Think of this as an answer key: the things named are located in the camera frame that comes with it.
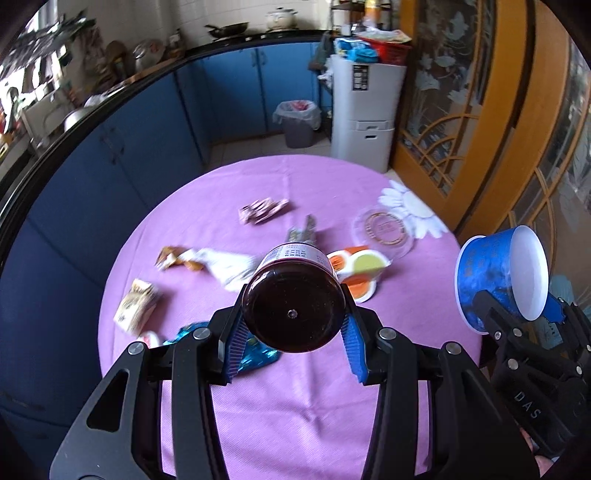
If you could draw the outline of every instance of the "blue gripper pad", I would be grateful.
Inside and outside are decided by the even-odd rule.
[[[359,383],[363,383],[368,377],[368,368],[365,364],[365,344],[352,315],[345,317],[345,321],[340,328],[340,334],[343,336],[351,371],[357,376]]]

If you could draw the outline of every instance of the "purple tablecloth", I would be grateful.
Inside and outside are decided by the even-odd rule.
[[[265,197],[288,198],[293,209],[267,223],[240,225],[238,209]],[[437,229],[440,221],[429,218],[432,212],[412,192],[363,167],[324,157],[282,155],[242,161],[198,178],[163,201],[136,228],[105,287],[98,336],[103,374],[134,340],[113,322],[133,279],[153,282],[164,292],[145,328],[163,338],[174,337],[186,324],[208,321],[215,310],[236,300],[235,293],[224,290],[206,271],[157,271],[154,263],[165,245],[264,255],[312,213],[318,219],[319,247],[330,253],[354,244],[355,216],[380,197],[398,213],[416,215],[417,240],[407,256],[388,268],[376,294],[363,306],[414,342],[439,348],[456,340],[478,360],[480,336],[465,325],[454,300],[459,248],[452,234]],[[423,471],[428,417],[426,386],[420,387],[417,469]],[[378,388],[356,382],[340,335],[317,351],[284,354],[277,363],[212,391],[231,479],[360,478]],[[170,419],[170,386],[165,385],[163,464],[173,473]]]

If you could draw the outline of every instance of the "wok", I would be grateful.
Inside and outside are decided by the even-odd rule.
[[[227,27],[222,27],[222,28],[218,28],[213,25],[205,25],[205,26],[207,28],[212,29],[209,31],[209,34],[213,38],[226,38],[226,37],[234,37],[236,35],[242,35],[246,31],[246,29],[248,28],[248,22],[228,25]]]

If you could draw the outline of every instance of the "plastic bag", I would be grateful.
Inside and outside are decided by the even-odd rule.
[[[320,128],[320,108],[309,100],[281,102],[273,114],[273,121],[280,124],[284,118],[293,118],[306,122],[313,130]]]

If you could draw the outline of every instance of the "blue cabinet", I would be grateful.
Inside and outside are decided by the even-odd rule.
[[[33,464],[45,474],[45,478],[48,478],[49,468],[57,449],[68,432],[68,427],[32,420],[2,408],[0,408],[0,416],[2,416],[21,449],[25,451]]]
[[[210,160],[210,139],[219,131],[212,99],[203,71],[203,60],[195,60],[176,71],[181,98],[187,108],[203,161]]]
[[[133,97],[105,126],[121,167],[148,210],[203,172],[172,74]]]
[[[218,127],[211,141],[263,135],[266,126],[256,49],[208,57],[203,59],[203,69]]]
[[[119,161],[111,163],[105,135],[99,126],[78,145],[29,212],[50,245],[101,288],[121,246],[149,211]]]
[[[64,225],[71,229],[76,220],[83,218]],[[83,248],[95,245],[92,237],[68,233]],[[73,422],[101,379],[101,298],[102,288],[26,219],[0,277],[1,409],[66,427]]]
[[[314,73],[308,70],[313,46],[311,43],[287,43],[258,49],[269,131],[280,129],[273,123],[273,112],[281,102],[316,101],[317,83]]]

